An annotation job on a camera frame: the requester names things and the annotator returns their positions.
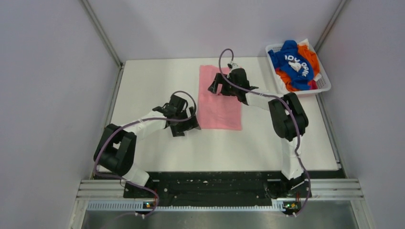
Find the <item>pink t-shirt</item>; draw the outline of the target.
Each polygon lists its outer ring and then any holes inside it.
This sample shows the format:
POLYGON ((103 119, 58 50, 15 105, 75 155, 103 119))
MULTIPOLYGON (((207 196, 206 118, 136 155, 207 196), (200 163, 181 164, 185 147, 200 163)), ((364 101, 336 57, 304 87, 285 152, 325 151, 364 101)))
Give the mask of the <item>pink t-shirt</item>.
POLYGON ((238 99, 208 91, 219 72, 219 68, 213 65, 201 65, 199 68, 198 123, 201 129, 241 131, 242 104, 238 99))

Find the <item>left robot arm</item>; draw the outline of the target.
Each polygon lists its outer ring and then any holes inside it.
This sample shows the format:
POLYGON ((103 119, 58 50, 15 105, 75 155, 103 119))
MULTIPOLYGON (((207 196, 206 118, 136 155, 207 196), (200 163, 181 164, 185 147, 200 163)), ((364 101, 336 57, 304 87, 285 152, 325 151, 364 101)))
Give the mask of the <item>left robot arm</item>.
POLYGON ((95 166, 108 169, 111 173, 106 177, 124 180, 135 187, 141 197, 152 193, 157 198, 150 175, 136 165, 135 151, 138 142, 157 131, 169 128, 173 137, 180 137, 185 136, 186 131, 200 128, 196 101, 190 97, 192 104, 189 105, 179 94, 181 91, 175 91, 167 103, 154 107, 131 123, 108 124, 93 156, 95 166))

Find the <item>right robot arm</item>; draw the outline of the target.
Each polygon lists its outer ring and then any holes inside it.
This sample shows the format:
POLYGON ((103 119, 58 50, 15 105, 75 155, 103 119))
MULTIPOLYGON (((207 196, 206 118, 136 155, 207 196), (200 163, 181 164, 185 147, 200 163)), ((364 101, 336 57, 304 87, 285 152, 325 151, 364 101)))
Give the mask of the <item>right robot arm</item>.
POLYGON ((238 64, 231 62, 228 68, 228 74, 218 72, 215 75, 208 91, 234 96, 245 105, 259 107, 270 113, 273 129, 281 139, 283 178, 275 187, 266 184, 265 193, 271 198, 294 196, 308 177, 300 157, 300 145, 309 120, 298 96, 295 93, 280 95, 263 91, 250 85, 245 69, 238 64))

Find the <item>orange t-shirt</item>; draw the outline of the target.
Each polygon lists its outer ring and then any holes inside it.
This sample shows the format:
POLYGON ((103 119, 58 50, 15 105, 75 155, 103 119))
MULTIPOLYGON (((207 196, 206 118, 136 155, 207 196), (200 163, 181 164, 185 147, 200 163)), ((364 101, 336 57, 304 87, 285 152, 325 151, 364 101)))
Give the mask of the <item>orange t-shirt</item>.
POLYGON ((314 73, 315 73, 313 80, 317 81, 321 77, 321 75, 320 75, 320 66, 318 63, 318 59, 316 57, 316 53, 311 51, 307 45, 304 45, 304 44, 303 45, 298 44, 298 45, 300 48, 299 51, 303 53, 304 57, 309 59, 311 65, 312 65, 312 68, 314 70, 314 73))

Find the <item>blue printed t-shirt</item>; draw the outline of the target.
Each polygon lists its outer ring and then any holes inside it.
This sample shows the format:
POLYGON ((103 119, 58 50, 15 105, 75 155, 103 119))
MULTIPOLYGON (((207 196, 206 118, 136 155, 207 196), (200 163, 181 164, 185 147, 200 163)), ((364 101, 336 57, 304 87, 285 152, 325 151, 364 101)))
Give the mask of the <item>blue printed t-shirt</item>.
POLYGON ((308 58, 299 51, 294 40, 287 40, 279 51, 267 53, 278 75, 288 91, 307 91, 311 89, 315 73, 308 58))

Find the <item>red t-shirt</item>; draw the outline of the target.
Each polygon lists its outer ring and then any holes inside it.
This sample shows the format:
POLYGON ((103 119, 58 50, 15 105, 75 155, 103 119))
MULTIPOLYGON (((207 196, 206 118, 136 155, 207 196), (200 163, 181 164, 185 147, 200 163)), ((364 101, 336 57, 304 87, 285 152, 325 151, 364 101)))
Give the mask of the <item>red t-shirt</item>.
POLYGON ((317 90, 317 88, 318 88, 317 82, 314 80, 311 80, 310 82, 308 82, 308 86, 309 86, 309 90, 317 90))

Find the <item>white plastic basket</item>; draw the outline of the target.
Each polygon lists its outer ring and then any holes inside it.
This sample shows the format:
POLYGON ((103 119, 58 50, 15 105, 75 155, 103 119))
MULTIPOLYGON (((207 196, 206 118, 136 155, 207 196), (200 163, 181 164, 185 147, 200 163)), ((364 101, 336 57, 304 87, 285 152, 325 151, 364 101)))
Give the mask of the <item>white plastic basket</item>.
MULTIPOLYGON (((266 57, 269 62, 270 76, 272 77, 273 82, 275 83, 275 88, 279 94, 286 94, 286 93, 288 93, 288 90, 285 87, 284 83, 282 82, 281 78, 276 74, 276 70, 275 70, 273 63, 270 59, 270 56, 268 54, 268 52, 270 50, 273 50, 274 52, 280 51, 282 48, 282 45, 283 45, 282 43, 269 44, 265 47, 265 51, 266 51, 266 57)), ((316 57, 318 59, 318 63, 320 66, 320 75, 321 75, 321 77, 316 81, 317 89, 297 91, 295 93, 298 95, 298 97, 316 95, 316 94, 326 92, 331 89, 331 83, 323 68, 323 65, 322 65, 318 55, 316 55, 316 57)))

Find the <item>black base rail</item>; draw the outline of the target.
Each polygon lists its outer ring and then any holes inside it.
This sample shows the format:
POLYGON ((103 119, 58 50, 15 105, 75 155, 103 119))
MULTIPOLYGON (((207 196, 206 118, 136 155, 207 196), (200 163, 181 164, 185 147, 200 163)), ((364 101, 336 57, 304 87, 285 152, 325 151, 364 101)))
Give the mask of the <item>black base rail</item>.
POLYGON ((119 182, 114 189, 97 190, 98 198, 151 199, 159 195, 160 207, 270 206, 276 198, 301 198, 317 179, 345 178, 342 170, 310 171, 311 183, 288 182, 281 172, 150 172, 147 190, 119 182))

